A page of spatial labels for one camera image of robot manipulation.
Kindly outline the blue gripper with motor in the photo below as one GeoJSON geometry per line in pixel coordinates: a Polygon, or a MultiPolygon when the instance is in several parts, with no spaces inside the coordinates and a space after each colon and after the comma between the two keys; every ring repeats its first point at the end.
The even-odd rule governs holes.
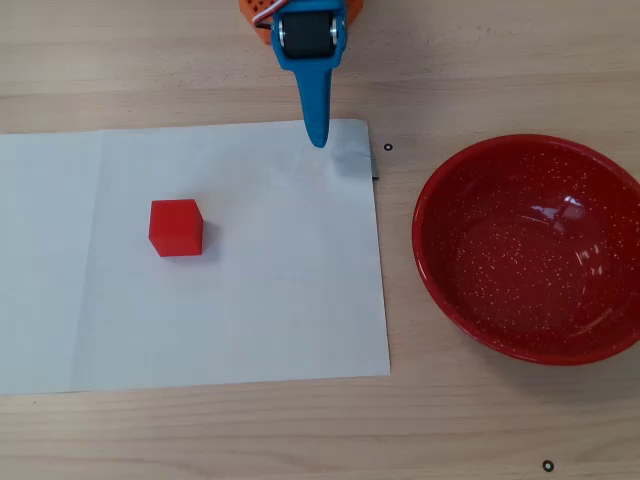
{"type": "Polygon", "coordinates": [[[297,82],[311,144],[328,140],[332,73],[348,41],[344,1],[291,1],[273,16],[271,43],[280,67],[297,82]]]}

